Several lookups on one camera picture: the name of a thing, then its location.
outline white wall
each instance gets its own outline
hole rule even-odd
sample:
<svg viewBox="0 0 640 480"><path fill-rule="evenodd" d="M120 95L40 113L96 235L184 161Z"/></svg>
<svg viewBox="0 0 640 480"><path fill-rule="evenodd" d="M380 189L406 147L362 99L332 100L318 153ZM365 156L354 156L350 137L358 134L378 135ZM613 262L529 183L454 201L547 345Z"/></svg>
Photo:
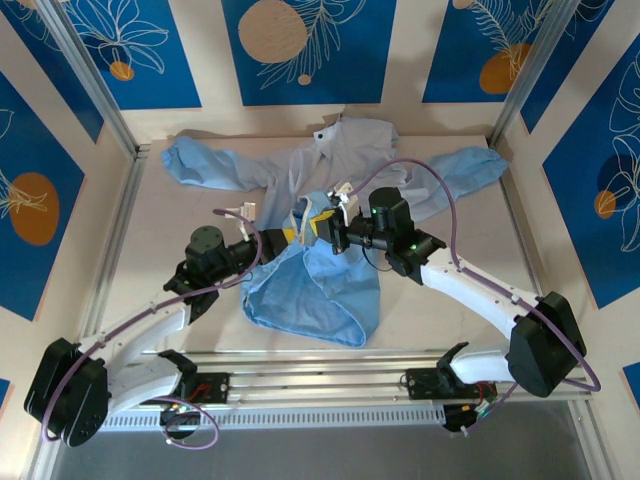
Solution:
<svg viewBox="0 0 640 480"><path fill-rule="evenodd" d="M382 118L401 135L487 134L502 103L422 104L449 0L398 0L379 105L242 106L220 0L171 0L201 109L125 111L141 142L183 130L194 136L298 136L340 113Z"/></svg>
<svg viewBox="0 0 640 480"><path fill-rule="evenodd" d="M640 411L622 373L623 366L640 361L640 291L596 308L542 163L639 33L637 0L616 0L533 133L518 119L502 148L512 159L545 288L565 295L579 318L587 360L602 381L602 391L594 394L597 413L625 479L638 478L640 471Z"/></svg>
<svg viewBox="0 0 640 480"><path fill-rule="evenodd" d="M0 418L0 478L13 479L29 461L39 432L39 423L23 410L27 390L46 346L61 336L77 339L130 161L106 127L92 142L1 14L0 44L0 71L85 174L37 320L0 308L0 378L11 382Z"/></svg>

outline blue cloth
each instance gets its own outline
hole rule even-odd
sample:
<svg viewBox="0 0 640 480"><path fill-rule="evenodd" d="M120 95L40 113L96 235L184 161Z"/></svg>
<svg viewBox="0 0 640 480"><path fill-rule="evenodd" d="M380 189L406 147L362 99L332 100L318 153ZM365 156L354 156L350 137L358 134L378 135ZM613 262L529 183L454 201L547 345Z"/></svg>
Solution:
<svg viewBox="0 0 640 480"><path fill-rule="evenodd" d="M329 244L316 241L308 221L329 207L324 192L345 181L356 187L394 159L396 140L390 123L343 118L301 147L259 161L179 137L163 152L163 162L181 183L245 192L266 188L256 227L295 230L296 241L274 261L256 267L253 278L243 283L242 308L252 322L361 347L379 322L378 272L359 248L333 255ZM429 163L455 198L494 182L507 167L495 151L477 147L440 155ZM365 214L369 193L381 186L400 189L416 222L448 206L444 191L428 171L392 165L358 195Z"/></svg>
<svg viewBox="0 0 640 480"><path fill-rule="evenodd" d="M211 150L189 137L178 137L163 152L164 165L181 183L248 192L266 188L258 229L280 228L298 197L327 191L345 181L356 187L373 170L396 158L397 134L382 120L343 118L314 134L300 147L251 160L229 150ZM494 150L464 148L429 162L440 173L455 198L496 181L507 162ZM385 168L359 195L368 213L369 193L381 186L397 186L420 222L447 207L444 192L426 170L409 171L402 165Z"/></svg>
<svg viewBox="0 0 640 480"><path fill-rule="evenodd" d="M362 347L378 327L378 272L359 248L334 255L310 220L330 208L324 192L297 203L283 227L298 234L275 260L242 285L242 308L255 324L348 347Z"/></svg>

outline beige circle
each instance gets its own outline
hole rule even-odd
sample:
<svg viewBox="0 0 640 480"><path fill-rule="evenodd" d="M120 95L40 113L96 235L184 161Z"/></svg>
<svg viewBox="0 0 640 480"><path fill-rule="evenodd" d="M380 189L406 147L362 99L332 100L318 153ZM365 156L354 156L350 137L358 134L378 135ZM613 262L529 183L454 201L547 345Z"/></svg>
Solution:
<svg viewBox="0 0 640 480"><path fill-rule="evenodd" d="M451 0L451 3L453 4L453 8L462 10L463 8L468 8L476 3L476 0Z"/></svg>
<svg viewBox="0 0 640 480"><path fill-rule="evenodd" d="M69 0L58 0L59 2L68 2ZM20 3L21 5L30 8L31 10L35 10L36 8L38 8L38 6L36 5L36 0L16 0L16 2Z"/></svg>
<svg viewBox="0 0 640 480"><path fill-rule="evenodd" d="M293 7L281 0L254 3L238 24L240 43L258 62L291 60L307 44L307 28Z"/></svg>
<svg viewBox="0 0 640 480"><path fill-rule="evenodd" d="M298 77L298 83L302 86L309 85L311 83L311 77L306 73L303 75L300 75Z"/></svg>

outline orange circle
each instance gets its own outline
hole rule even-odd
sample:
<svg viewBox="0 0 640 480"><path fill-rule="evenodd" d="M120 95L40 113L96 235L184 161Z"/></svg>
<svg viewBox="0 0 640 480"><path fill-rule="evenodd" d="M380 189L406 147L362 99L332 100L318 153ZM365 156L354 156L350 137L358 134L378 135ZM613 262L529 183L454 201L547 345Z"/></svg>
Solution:
<svg viewBox="0 0 640 480"><path fill-rule="evenodd" d="M111 75L123 82L128 82L133 78L133 68L128 63L115 61L109 66L109 71Z"/></svg>
<svg viewBox="0 0 640 480"><path fill-rule="evenodd" d="M616 196L609 190L603 190L596 196L594 206L600 218L611 218L616 211Z"/></svg>
<svg viewBox="0 0 640 480"><path fill-rule="evenodd" d="M60 203L53 183L39 173L23 173L11 184L9 198L16 202L9 215L18 236L38 247L49 243L60 218Z"/></svg>
<svg viewBox="0 0 640 480"><path fill-rule="evenodd" d="M480 88L485 93L494 95L509 92L530 49L531 45L528 43L520 43L509 50L496 53L482 67Z"/></svg>
<svg viewBox="0 0 640 480"><path fill-rule="evenodd" d="M298 77L298 83L303 87L311 84L311 77L306 73Z"/></svg>

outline white table surface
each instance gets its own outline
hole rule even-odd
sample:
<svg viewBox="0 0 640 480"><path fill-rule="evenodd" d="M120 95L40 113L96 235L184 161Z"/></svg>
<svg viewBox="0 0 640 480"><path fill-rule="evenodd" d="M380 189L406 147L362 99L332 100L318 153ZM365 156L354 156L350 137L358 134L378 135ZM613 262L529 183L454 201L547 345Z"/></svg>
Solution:
<svg viewBox="0 0 640 480"><path fill-rule="evenodd" d="M305 138L237 138L204 141L219 149L260 156L292 147ZM243 201L260 205L262 191L225 192L176 182L165 171L161 152L170 141L151 145L131 220L111 286L102 326L138 311L150 300L169 298L162 285L184 259L193 230L216 225L227 245L241 236L232 220L211 213L214 208L235 207ZM428 159L467 146L486 146L481 136L402 137L398 154ZM517 287L531 290L524 259L499 184L495 183L458 201L458 251L467 261ZM448 211L418 224L447 243ZM380 326L365 349L448 349L479 335L500 340L500 335L478 315L445 295L420 287L393 272L380 273ZM239 288L221 293L209 311L183 332L168 337L158 348L190 352L282 351L343 349L338 345L257 327L240 309Z"/></svg>

